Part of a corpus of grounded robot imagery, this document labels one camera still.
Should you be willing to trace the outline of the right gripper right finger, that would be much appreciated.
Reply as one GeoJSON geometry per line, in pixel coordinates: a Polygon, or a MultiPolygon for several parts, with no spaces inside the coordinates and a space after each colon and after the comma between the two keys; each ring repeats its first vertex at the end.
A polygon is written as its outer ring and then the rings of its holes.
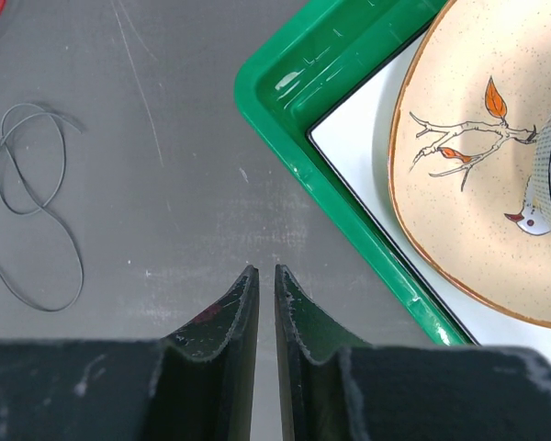
{"type": "Polygon", "coordinates": [[[286,440],[551,440],[551,365],[509,346],[371,345],[275,269],[286,440]]]}

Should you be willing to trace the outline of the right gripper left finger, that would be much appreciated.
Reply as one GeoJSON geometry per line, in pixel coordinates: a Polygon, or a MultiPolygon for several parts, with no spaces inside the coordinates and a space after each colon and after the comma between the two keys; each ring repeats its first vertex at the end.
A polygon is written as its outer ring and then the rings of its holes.
{"type": "Polygon", "coordinates": [[[259,272],[160,339],[0,339],[0,440],[246,440],[259,272]]]}

